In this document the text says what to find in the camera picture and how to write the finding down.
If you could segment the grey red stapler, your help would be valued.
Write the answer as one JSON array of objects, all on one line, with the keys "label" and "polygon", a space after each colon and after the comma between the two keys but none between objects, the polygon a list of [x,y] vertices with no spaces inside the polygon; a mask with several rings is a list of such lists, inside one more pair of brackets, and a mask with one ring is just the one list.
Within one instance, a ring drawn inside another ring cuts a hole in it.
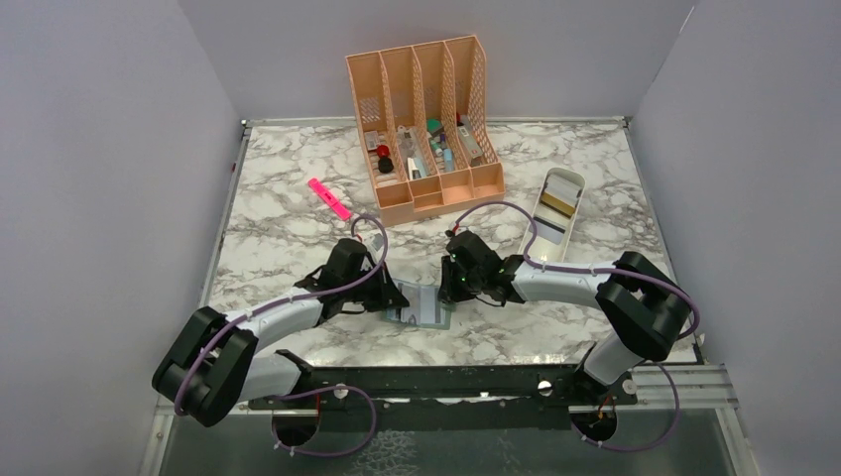
[{"label": "grey red stapler", "polygon": [[484,152],[475,137],[469,117],[456,114],[456,126],[469,165],[471,167],[481,166],[484,161]]}]

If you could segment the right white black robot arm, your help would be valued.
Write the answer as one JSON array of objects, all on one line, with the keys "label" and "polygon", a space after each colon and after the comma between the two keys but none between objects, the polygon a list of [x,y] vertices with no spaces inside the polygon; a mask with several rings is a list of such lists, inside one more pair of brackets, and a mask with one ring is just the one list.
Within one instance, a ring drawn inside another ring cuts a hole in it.
[{"label": "right white black robot arm", "polygon": [[500,257],[471,231],[450,233],[439,300],[459,303],[482,295],[499,306],[554,301],[604,313],[612,331],[585,354],[571,380],[574,395],[587,404],[607,396],[636,365],[663,361],[692,312],[686,294],[637,252],[593,268],[534,265],[522,254]]}]

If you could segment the black round stamp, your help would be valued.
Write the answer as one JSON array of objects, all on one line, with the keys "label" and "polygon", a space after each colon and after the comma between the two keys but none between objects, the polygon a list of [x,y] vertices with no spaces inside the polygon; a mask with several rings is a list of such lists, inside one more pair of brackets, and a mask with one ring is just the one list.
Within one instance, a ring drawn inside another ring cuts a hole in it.
[{"label": "black round stamp", "polygon": [[380,174],[387,175],[394,171],[394,163],[390,157],[380,157],[377,162],[377,169]]}]

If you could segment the green eraser block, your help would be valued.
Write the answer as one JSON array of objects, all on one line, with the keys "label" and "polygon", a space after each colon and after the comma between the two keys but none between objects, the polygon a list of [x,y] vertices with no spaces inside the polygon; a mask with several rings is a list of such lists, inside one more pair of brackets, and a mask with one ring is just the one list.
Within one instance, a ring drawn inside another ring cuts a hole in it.
[{"label": "green eraser block", "polygon": [[431,136],[437,136],[443,131],[443,125],[438,119],[428,118],[426,120],[426,129]]}]

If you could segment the white oblong plastic tray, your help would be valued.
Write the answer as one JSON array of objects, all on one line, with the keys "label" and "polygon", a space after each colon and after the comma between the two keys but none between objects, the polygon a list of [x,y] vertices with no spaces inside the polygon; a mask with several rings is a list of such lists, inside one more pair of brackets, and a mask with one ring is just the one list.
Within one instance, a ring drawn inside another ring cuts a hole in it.
[{"label": "white oblong plastic tray", "polygon": [[562,262],[585,188],[586,180],[583,175],[564,168],[549,169],[530,212],[537,226],[537,234],[527,225],[520,252],[534,239],[529,249],[533,260]]}]

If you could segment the pink highlighter marker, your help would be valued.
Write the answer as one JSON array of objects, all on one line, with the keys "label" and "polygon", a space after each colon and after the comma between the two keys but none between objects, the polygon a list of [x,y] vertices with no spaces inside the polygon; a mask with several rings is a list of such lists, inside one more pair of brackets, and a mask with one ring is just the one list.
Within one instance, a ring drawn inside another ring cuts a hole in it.
[{"label": "pink highlighter marker", "polygon": [[307,185],[309,188],[343,221],[348,221],[352,216],[349,209],[332,193],[318,178],[311,178]]}]

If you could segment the silver VIP credit card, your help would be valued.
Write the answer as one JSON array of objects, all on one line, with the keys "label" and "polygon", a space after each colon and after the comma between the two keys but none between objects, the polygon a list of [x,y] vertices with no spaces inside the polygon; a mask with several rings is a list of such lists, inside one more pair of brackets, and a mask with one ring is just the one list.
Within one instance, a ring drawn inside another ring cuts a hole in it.
[{"label": "silver VIP credit card", "polygon": [[437,287],[419,287],[417,308],[416,318],[418,325],[441,326],[444,324],[444,314],[437,298]]}]

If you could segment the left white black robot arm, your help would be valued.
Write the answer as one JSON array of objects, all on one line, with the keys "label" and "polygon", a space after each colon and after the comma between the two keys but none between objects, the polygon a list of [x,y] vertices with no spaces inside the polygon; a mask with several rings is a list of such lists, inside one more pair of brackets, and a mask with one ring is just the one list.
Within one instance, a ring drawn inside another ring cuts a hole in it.
[{"label": "left white black robot arm", "polygon": [[219,423],[240,402],[277,396],[299,407],[311,394],[303,364],[259,352],[296,332],[316,328],[348,303],[366,312],[409,306],[384,262],[360,241],[342,238],[327,262],[290,291],[231,313],[210,306],[196,310],[152,377],[152,387],[174,403],[180,416],[205,427]]}]

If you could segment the green card holder wallet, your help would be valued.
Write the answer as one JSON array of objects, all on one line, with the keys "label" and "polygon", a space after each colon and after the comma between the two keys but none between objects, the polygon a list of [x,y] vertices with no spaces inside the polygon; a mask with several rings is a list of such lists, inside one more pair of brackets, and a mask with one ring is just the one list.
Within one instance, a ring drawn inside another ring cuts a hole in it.
[{"label": "green card holder wallet", "polygon": [[409,305],[386,310],[383,316],[386,321],[421,328],[450,328],[452,306],[438,299],[438,286],[401,280],[396,280],[396,285]]}]

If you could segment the black metal base rail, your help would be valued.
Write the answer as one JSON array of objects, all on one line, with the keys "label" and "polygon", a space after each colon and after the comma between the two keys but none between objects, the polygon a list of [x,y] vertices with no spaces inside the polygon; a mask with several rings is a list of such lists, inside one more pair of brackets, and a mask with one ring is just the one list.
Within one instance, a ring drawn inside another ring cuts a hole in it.
[{"label": "black metal base rail", "polygon": [[573,364],[325,367],[287,350],[279,354],[301,371],[292,394],[319,395],[283,402],[281,391],[263,391],[248,399],[249,409],[285,422],[317,414],[323,431],[363,431],[372,421],[381,430],[398,431],[568,430],[571,412],[638,401],[623,388],[630,373],[598,391],[577,376]]}]

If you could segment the orange plastic desk organizer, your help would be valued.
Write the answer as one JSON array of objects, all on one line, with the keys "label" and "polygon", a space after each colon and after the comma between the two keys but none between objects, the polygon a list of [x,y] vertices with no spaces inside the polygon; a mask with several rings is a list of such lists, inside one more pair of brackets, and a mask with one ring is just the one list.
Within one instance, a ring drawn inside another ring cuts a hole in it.
[{"label": "orange plastic desk organizer", "polygon": [[[486,125],[486,53],[474,36],[346,57],[363,158],[382,222],[399,225],[504,197],[503,166]],[[465,155],[456,114],[469,117],[484,152],[481,166]],[[428,118],[443,131],[431,136]],[[390,149],[394,171],[380,174],[376,149]],[[407,158],[426,177],[410,180]]]}]

